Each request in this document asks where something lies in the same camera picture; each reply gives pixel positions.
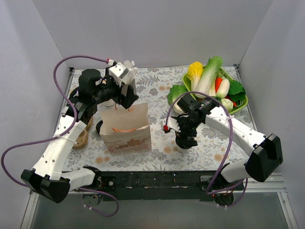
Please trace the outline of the black cup lid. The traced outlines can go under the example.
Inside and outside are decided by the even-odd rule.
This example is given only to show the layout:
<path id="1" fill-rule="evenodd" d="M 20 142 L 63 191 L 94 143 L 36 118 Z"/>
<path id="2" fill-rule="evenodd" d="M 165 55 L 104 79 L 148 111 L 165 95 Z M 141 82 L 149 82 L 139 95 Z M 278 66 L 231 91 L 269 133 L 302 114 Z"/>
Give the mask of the black cup lid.
<path id="1" fill-rule="evenodd" d="M 193 137 L 191 137 L 191 138 L 176 137 L 175 142 L 179 147 L 185 148 L 185 149 L 190 149 L 190 148 L 198 145 L 197 141 Z"/>

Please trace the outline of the brown paper bag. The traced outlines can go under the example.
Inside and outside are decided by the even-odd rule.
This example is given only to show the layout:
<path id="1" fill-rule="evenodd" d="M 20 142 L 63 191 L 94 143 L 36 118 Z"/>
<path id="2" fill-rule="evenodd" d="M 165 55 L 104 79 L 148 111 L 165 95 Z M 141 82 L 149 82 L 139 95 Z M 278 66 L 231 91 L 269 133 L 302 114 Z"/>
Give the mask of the brown paper bag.
<path id="1" fill-rule="evenodd" d="M 111 154 L 143 153 L 152 149 L 148 104 L 132 105 L 100 112 L 99 134 Z"/>

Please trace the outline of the white paper coffee cup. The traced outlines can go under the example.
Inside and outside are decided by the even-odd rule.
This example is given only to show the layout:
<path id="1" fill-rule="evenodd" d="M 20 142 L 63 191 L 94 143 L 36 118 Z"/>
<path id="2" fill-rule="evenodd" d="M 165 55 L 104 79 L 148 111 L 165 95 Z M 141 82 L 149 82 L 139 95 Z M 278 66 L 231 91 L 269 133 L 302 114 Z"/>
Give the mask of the white paper coffee cup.
<path id="1" fill-rule="evenodd" d="M 178 148 L 178 150 L 180 151 L 180 152 L 188 152 L 189 151 L 189 149 L 185 149 L 185 148 L 181 148 L 181 147 L 177 147 Z"/>

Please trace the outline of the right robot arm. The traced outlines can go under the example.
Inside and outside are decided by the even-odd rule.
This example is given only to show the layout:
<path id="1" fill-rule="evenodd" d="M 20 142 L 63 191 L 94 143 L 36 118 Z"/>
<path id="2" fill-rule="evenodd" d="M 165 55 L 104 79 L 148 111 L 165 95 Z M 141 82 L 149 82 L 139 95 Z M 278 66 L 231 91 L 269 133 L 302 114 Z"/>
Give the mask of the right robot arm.
<path id="1" fill-rule="evenodd" d="M 175 118 L 177 122 L 176 143 L 182 149 L 197 145 L 197 127 L 206 124 L 231 137 L 249 157 L 222 167 L 215 178 L 220 189 L 228 189 L 233 182 L 253 178 L 258 182 L 266 179 L 282 164 L 283 154 L 280 138 L 257 132 L 235 118 L 228 117 L 211 99 L 196 101 L 190 94 L 184 95 L 178 106 L 184 114 Z"/>

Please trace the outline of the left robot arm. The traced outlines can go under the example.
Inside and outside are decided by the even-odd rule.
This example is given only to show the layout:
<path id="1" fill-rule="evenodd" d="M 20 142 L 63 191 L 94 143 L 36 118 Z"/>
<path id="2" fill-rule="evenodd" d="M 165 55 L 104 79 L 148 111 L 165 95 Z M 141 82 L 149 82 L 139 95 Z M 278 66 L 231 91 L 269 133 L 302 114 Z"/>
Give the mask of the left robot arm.
<path id="1" fill-rule="evenodd" d="M 76 144 L 77 138 L 97 112 L 97 105 L 109 100 L 125 109 L 139 98 L 134 78 L 137 69 L 108 67 L 105 76 L 96 69 L 86 69 L 79 76 L 79 86 L 69 96 L 52 140 L 31 170 L 25 169 L 21 179 L 35 193 L 55 203 L 62 202 L 71 190 L 88 187 L 96 191 L 101 187 L 99 170 L 84 166 L 72 172 L 62 172 L 64 162 Z"/>

